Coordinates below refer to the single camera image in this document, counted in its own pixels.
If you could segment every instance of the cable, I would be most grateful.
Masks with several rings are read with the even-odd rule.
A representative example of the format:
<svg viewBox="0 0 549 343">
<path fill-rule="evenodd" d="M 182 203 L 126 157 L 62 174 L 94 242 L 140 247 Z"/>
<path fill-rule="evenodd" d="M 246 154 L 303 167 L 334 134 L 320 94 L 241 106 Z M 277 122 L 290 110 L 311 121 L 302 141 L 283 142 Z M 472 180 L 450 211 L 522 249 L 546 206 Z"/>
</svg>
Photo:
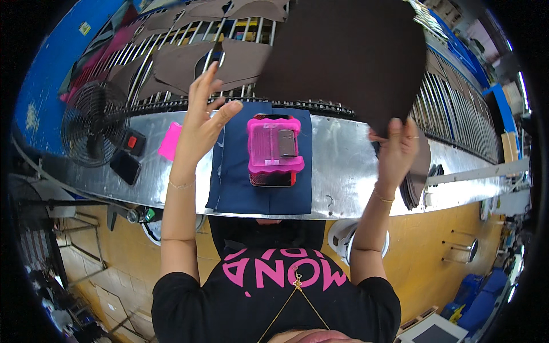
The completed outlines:
<svg viewBox="0 0 549 343">
<path fill-rule="evenodd" d="M 63 188 L 64 190 L 67 190 L 71 193 L 74 193 L 76 195 L 79 195 L 83 198 L 86 198 L 86 199 L 90 199 L 90 200 L 96 200 L 96 201 L 100 201 L 102 203 L 105 203 L 106 205 L 115 205 L 115 206 L 118 206 L 118 207 L 121 207 L 125 210 L 131 210 L 130 207 L 127 207 L 125 205 L 121 205 L 115 201 L 112 201 L 112 200 L 107 200 L 107 199 L 103 199 L 103 198 L 98 198 L 96 196 L 93 196 L 93 195 L 89 195 L 89 194 L 85 194 L 83 192 L 80 192 L 79 190 L 77 190 L 76 188 L 73 188 L 59 180 L 57 180 L 56 178 L 54 178 L 53 176 L 51 176 L 50 174 L 48 174 L 46 171 L 44 171 L 44 169 L 40 168 L 39 166 L 36 165 L 36 163 L 34 163 L 33 160 L 30 159 L 30 157 L 28 157 L 24 152 L 23 150 L 21 149 L 21 147 L 17 144 L 17 142 L 15 141 L 15 138 L 13 137 L 13 135 L 11 135 L 11 138 L 12 138 L 12 142 L 13 142 L 13 145 L 15 146 L 15 149 L 17 150 L 17 152 L 19 153 L 19 155 L 21 155 L 21 157 L 25 160 L 25 162 L 27 162 L 34 170 L 36 170 L 38 173 L 40 173 L 41 176 L 43 176 L 45 179 L 49 180 L 50 182 L 54 183 L 55 185 Z"/>
</svg>

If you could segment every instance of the pink plastic device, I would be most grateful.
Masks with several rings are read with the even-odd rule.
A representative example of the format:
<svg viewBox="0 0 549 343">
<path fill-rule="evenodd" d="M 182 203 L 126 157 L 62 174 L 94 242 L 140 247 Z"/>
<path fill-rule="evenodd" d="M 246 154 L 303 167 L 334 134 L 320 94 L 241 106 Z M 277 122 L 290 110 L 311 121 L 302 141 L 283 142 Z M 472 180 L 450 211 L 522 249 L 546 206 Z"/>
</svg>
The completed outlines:
<svg viewBox="0 0 549 343">
<path fill-rule="evenodd" d="M 181 134 L 181 125 L 173 122 L 170 124 L 170 128 L 166 132 L 160 147 L 158 148 L 158 154 L 166 157 L 170 161 L 175 158 L 175 148 L 177 147 L 177 141 Z"/>
<path fill-rule="evenodd" d="M 281 157 L 278 149 L 278 131 L 294 132 L 295 154 L 298 151 L 301 123 L 297 119 L 250 119 L 248 121 L 248 171 L 250 174 L 273 172 L 299 173 L 305 167 L 303 156 Z"/>
</svg>

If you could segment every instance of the black t-shirt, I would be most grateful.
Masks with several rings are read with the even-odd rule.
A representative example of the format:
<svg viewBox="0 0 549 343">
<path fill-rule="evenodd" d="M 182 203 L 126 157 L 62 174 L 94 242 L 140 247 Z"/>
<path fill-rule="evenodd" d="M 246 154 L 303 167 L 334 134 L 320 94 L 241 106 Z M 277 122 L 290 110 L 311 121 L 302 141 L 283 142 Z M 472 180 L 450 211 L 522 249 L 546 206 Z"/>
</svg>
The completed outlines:
<svg viewBox="0 0 549 343">
<path fill-rule="evenodd" d="M 312 249 L 242 249 L 225 257 L 204 286 L 190 275 L 163 276 L 153 290 L 153 325 L 160 343 L 257 342 L 294 290 L 301 288 L 331 330 L 366 342 L 392 342 L 400 301 L 383 278 L 358 286 L 329 257 Z M 296 291 L 262 342 L 291 329 L 326 327 Z"/>
</svg>

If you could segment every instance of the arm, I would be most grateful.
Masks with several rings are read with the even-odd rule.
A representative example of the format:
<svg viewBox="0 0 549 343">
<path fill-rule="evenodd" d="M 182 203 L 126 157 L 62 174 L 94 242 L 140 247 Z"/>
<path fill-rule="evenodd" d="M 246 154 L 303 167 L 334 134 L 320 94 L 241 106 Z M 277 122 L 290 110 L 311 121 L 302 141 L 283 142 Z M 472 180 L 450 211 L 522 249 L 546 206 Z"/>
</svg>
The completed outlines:
<svg viewBox="0 0 549 343">
<path fill-rule="evenodd" d="M 183 272 L 200 282 L 195 241 L 195 170 L 198 161 L 214 146 L 223 126 L 240 110 L 242 103 L 231 101 L 210 118 L 225 102 L 216 99 L 206 106 L 211 93 L 222 85 L 215 80 L 217 62 L 196 79 L 189 89 L 189 107 L 183 121 L 166 193 L 160 246 L 160 277 Z"/>
<path fill-rule="evenodd" d="M 418 151 L 417 126 L 408 118 L 406 126 L 400 119 L 389 124 L 389 139 L 378 137 L 370 130 L 370 140 L 381 144 L 378 182 L 358 223 L 351 248 L 351 282 L 358 285 L 364 279 L 387 279 L 382 261 L 382 248 L 389 228 L 389 212 L 396 188 L 412 166 Z"/>
</svg>

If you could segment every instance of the gold bracelet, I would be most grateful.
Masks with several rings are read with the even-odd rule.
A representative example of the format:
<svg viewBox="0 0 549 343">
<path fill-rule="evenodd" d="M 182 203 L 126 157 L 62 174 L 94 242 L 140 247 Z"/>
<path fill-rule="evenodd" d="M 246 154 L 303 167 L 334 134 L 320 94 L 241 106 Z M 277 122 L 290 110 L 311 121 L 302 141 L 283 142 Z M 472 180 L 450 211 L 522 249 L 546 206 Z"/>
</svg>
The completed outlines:
<svg viewBox="0 0 549 343">
<path fill-rule="evenodd" d="M 173 184 L 173 182 L 171 182 L 171 179 L 168 178 L 168 184 L 169 184 L 170 186 L 174 187 L 174 188 L 177 188 L 177 189 L 187 189 L 187 188 L 190 188 L 190 187 L 192 187 L 192 186 L 195 184 L 196 181 L 197 181 L 197 180 L 196 180 L 196 178 L 195 178 L 195 179 L 193 180 L 193 182 L 191 182 L 191 183 L 184 183 L 184 184 L 178 186 L 178 185 Z"/>
<path fill-rule="evenodd" d="M 393 201 L 395 201 L 395 198 L 393 198 L 392 200 L 387 200 L 385 198 L 383 198 L 381 195 L 379 195 L 377 189 L 376 189 L 376 186 L 377 186 L 377 182 L 376 184 L 374 185 L 374 194 L 377 196 L 377 198 L 379 200 L 381 200 L 382 202 L 386 203 L 386 204 L 391 204 Z"/>
</svg>

